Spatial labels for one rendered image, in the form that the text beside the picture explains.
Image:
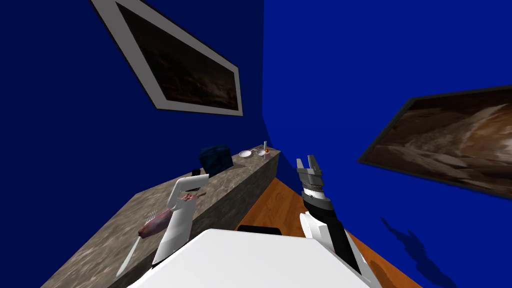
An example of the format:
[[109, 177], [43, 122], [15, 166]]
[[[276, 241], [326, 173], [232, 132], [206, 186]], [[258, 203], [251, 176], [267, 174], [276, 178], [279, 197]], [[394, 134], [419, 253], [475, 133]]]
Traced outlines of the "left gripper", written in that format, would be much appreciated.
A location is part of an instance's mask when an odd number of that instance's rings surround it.
[[209, 182], [209, 174], [198, 174], [196, 176], [188, 176], [180, 178], [177, 181], [177, 191], [186, 192], [193, 189], [201, 188]]

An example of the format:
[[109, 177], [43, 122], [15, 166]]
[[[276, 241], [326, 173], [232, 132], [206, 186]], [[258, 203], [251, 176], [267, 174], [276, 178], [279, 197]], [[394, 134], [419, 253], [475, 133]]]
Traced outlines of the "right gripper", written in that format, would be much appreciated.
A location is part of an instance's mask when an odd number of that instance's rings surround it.
[[323, 173], [314, 155], [308, 155], [309, 168], [304, 168], [303, 162], [300, 158], [296, 159], [297, 172], [300, 181], [303, 184], [308, 184], [317, 187], [323, 187]]

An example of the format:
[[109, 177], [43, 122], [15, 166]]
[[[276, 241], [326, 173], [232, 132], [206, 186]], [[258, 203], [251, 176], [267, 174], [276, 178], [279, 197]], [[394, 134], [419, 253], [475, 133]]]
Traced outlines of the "dark blue box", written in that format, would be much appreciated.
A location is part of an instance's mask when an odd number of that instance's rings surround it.
[[198, 160], [209, 178], [234, 166], [231, 151], [225, 144], [202, 148]]

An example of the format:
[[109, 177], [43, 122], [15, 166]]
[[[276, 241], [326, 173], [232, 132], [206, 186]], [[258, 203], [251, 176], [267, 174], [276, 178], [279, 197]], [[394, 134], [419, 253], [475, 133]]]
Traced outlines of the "reddish sweet potato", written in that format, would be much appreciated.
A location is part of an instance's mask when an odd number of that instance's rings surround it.
[[146, 239], [156, 235], [167, 229], [169, 222], [172, 218], [173, 211], [166, 209], [162, 213], [155, 215], [148, 223], [146, 223], [139, 231], [138, 235], [142, 239]]

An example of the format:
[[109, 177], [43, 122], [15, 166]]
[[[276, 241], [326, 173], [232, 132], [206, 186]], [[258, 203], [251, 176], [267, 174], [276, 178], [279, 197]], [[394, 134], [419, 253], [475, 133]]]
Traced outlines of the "silver fork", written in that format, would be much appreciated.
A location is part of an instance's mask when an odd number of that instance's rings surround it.
[[[149, 214], [148, 218], [146, 219], [146, 221], [145, 221], [144, 225], [146, 225], [146, 224], [147, 224], [147, 223], [149, 223], [152, 219], [154, 219], [154, 218], [155, 218], [155, 216], [156, 216], [156, 214], [157, 214], [157, 210], [152, 211], [152, 212]], [[130, 249], [129, 253], [127, 254], [127, 256], [126, 256], [125, 260], [123, 261], [123, 263], [121, 264], [121, 266], [120, 266], [120, 267], [119, 267], [119, 269], [117, 270], [116, 275], [115, 275], [115, 277], [116, 277], [116, 278], [118, 278], [118, 277], [119, 277], [119, 276], [120, 276], [120, 275], [125, 271], [125, 269], [127, 268], [127, 266], [129, 265], [129, 263], [130, 263], [130, 261], [131, 261], [131, 259], [132, 259], [132, 256], [133, 256], [133, 254], [134, 254], [134, 252], [135, 252], [135, 250], [136, 250], [136, 248], [137, 248], [137, 246], [138, 246], [138, 244], [139, 244], [140, 240], [141, 240], [141, 237], [137, 237], [137, 238], [136, 238], [136, 240], [135, 240], [135, 242], [134, 242], [133, 246], [131, 247], [131, 249]]]

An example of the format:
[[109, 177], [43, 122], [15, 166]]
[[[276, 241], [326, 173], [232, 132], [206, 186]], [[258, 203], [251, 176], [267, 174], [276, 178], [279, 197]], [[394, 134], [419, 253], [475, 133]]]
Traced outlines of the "grey framed dark picture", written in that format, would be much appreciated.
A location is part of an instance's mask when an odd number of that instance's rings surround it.
[[144, 0], [90, 0], [159, 110], [242, 116], [239, 69]]

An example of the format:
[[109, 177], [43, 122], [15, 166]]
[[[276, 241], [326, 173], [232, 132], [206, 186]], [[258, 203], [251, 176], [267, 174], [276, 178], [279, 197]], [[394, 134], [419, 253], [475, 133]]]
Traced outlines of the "black framed brown picture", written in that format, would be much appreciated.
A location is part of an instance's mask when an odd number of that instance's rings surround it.
[[512, 200], [512, 85], [409, 99], [359, 162]]

